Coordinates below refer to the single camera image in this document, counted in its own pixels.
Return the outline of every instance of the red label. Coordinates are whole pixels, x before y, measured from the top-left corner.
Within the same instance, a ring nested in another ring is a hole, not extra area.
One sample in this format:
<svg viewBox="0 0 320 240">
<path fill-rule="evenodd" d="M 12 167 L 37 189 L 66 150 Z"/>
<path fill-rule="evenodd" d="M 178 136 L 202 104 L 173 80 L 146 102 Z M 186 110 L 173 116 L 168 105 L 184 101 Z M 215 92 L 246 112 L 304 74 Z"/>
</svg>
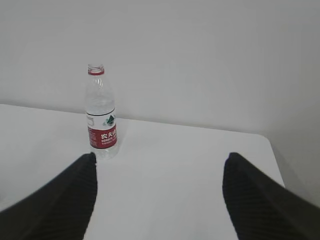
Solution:
<svg viewBox="0 0 320 240">
<path fill-rule="evenodd" d="M 90 144 L 96 149 L 107 149 L 117 143 L 117 125 L 108 130 L 97 130 L 88 127 Z"/>
</svg>

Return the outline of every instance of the clear plastic bottle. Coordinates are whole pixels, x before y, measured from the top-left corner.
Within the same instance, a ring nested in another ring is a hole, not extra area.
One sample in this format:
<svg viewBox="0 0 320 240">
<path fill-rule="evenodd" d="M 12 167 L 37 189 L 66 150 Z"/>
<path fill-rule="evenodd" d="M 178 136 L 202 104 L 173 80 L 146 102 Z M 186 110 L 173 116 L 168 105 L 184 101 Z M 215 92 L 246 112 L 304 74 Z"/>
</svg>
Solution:
<svg viewBox="0 0 320 240">
<path fill-rule="evenodd" d="M 115 98 L 102 64 L 88 64 L 85 111 L 89 140 L 97 159 L 118 153 Z"/>
</svg>

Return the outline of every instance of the red bottle label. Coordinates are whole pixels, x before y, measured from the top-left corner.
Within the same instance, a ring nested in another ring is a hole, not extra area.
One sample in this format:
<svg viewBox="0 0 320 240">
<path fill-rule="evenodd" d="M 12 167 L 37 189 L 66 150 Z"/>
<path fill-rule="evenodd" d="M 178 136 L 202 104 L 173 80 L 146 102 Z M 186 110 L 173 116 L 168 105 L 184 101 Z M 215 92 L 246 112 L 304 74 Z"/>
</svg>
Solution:
<svg viewBox="0 0 320 240">
<path fill-rule="evenodd" d="M 107 149 L 117 143 L 115 111 L 104 115 L 86 114 L 90 144 L 96 149 Z"/>
</svg>

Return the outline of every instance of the bottle neck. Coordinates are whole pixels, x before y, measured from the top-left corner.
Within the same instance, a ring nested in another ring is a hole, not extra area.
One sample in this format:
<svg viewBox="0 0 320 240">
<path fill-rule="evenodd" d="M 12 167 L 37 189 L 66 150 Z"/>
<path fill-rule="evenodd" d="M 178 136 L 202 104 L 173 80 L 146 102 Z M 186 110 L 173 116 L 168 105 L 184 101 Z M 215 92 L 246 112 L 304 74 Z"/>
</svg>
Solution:
<svg viewBox="0 0 320 240">
<path fill-rule="evenodd" d="M 88 74 L 91 76 L 100 76 L 105 73 L 105 68 L 102 64 L 88 64 Z"/>
</svg>

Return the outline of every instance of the red ring on bottle neck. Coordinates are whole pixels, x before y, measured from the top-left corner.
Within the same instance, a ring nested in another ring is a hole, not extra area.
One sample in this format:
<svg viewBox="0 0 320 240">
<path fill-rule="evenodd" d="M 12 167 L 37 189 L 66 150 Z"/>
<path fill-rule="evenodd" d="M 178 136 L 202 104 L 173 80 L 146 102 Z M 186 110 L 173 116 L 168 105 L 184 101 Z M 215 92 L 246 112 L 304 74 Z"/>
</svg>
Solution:
<svg viewBox="0 0 320 240">
<path fill-rule="evenodd" d="M 102 75 L 105 73 L 105 70 L 103 69 L 102 71 L 100 72 L 91 72 L 91 71 L 88 71 L 88 74 L 89 75 L 92 75 L 92 76 L 99 76 L 99 75 Z"/>
</svg>

